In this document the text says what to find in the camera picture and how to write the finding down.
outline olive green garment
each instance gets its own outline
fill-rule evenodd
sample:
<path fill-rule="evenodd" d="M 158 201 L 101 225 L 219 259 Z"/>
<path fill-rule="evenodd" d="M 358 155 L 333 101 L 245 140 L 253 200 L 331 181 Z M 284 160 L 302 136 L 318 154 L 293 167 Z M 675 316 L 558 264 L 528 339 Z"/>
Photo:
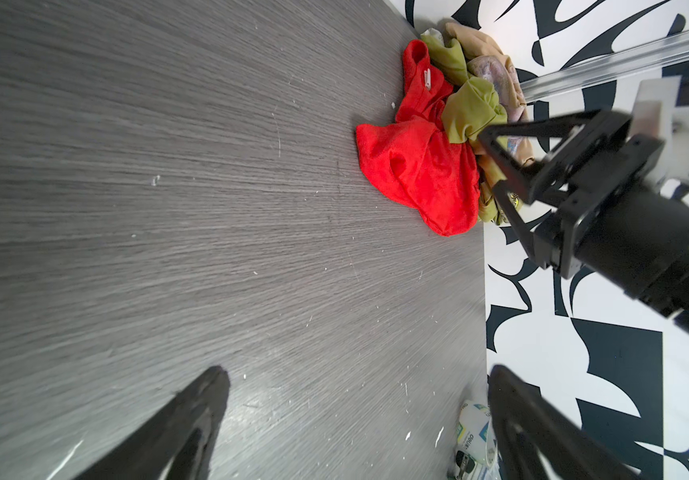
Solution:
<path fill-rule="evenodd" d="M 457 87 L 464 85 L 471 76 L 467 71 L 467 60 L 464 58 L 464 51 L 459 40 L 451 39 L 449 46 L 443 44 L 443 35 L 430 28 L 422 33 L 422 42 L 427 44 L 429 58 L 433 64 L 440 69 L 449 82 Z"/>
<path fill-rule="evenodd" d="M 507 123 L 507 111 L 499 103 L 493 84 L 477 77 L 470 77 L 448 97 L 440 117 L 452 144 L 474 142 L 486 125 Z"/>

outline red garment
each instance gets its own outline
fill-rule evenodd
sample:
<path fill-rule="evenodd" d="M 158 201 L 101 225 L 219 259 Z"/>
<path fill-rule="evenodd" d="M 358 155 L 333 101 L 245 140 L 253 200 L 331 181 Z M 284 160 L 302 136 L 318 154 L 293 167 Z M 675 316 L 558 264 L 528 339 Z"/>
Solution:
<path fill-rule="evenodd" d="M 431 89 L 424 84 L 429 69 Z M 478 170 L 468 143 L 450 144 L 440 114 L 453 87 L 429 64 L 427 46 L 403 52 L 406 98 L 387 127 L 356 129 L 360 169 L 387 198 L 416 208 L 437 234 L 463 234 L 478 218 Z"/>

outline wood grain surface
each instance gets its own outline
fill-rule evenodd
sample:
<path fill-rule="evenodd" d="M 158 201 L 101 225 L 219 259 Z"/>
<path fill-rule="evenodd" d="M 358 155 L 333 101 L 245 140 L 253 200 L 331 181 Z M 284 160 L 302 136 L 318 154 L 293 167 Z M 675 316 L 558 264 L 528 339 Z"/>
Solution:
<path fill-rule="evenodd" d="M 379 0 L 0 0 L 0 480 L 82 441 L 70 478 L 210 365 L 212 478 L 444 478 L 482 228 L 433 234 L 353 136 L 414 36 Z"/>

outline black and white wall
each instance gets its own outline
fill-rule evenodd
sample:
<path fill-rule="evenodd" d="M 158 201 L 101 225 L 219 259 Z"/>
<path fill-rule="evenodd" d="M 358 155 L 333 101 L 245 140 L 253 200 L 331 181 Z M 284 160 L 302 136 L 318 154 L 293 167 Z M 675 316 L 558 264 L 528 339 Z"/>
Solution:
<path fill-rule="evenodd" d="M 448 17 L 482 29 L 522 81 L 689 29 L 689 0 L 388 1 L 420 32 Z M 689 62 L 543 98 L 529 110 L 537 120 L 630 110 L 641 80 L 675 74 L 689 74 Z M 537 156 L 549 147 L 541 140 Z M 548 211 L 534 205 L 521 214 L 536 224 Z M 570 280 L 537 269 L 509 227 L 483 228 L 489 368 L 509 366 L 650 480 L 689 479 L 689 335 L 586 268 Z"/>

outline white cup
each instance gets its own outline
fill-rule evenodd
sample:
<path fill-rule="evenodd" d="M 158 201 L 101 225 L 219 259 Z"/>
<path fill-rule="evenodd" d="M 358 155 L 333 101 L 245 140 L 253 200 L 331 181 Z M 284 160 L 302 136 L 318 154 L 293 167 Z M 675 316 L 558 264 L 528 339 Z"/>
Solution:
<path fill-rule="evenodd" d="M 491 426 L 491 411 L 485 405 L 467 400 L 456 425 L 457 448 L 487 468 L 496 464 L 498 449 Z"/>

